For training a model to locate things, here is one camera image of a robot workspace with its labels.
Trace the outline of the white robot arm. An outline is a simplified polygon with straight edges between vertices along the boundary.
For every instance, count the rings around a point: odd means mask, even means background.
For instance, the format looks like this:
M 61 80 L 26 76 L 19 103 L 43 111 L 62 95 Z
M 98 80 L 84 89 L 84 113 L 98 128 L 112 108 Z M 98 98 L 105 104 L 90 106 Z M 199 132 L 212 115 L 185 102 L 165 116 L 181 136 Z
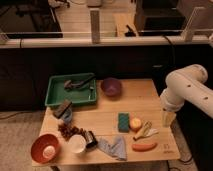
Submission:
M 207 79 L 207 70 L 199 64 L 174 70 L 166 76 L 166 88 L 160 95 L 164 127 L 172 124 L 176 118 L 176 112 L 184 106 L 186 101 L 213 119 L 213 90 L 204 85 Z

